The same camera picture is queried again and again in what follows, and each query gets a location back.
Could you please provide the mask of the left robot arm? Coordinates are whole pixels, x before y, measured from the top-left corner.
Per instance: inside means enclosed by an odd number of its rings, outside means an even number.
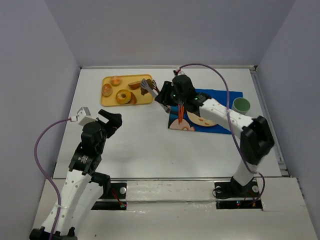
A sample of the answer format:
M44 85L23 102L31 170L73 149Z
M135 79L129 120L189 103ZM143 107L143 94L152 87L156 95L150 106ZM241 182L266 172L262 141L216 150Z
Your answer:
M105 143L123 124L122 115L103 109L98 114L107 121L92 117L87 107L81 107L68 121L82 126L81 141L68 166L63 188L47 175L41 165L41 173L50 182L57 200L40 228L34 228L31 240L75 240L85 218L103 195L111 189L109 175L96 171L102 160Z

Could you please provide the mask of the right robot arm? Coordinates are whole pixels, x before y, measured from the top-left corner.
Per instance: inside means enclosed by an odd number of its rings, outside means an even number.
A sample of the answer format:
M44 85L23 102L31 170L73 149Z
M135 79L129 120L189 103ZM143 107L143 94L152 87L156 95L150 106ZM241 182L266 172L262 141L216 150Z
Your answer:
M223 105L205 92L198 92L191 79L177 75L172 81L165 81L155 101L164 106L184 107L190 113L222 126L231 132L241 162L230 181L217 186L217 199L243 197L258 174L261 160L275 145L268 121L263 116L252 118Z

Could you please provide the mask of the metal slotted tongs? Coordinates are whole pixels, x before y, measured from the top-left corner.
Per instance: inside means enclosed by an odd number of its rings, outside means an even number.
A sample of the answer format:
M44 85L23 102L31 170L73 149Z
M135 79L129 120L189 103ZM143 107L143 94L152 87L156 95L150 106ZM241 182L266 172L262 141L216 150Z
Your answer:
M157 97L157 94L152 90L152 91L149 91L149 93L152 95L152 97L155 99ZM160 103L160 106L164 109L164 111L169 114L170 111L171 111L171 108L166 106L166 105L163 105Z

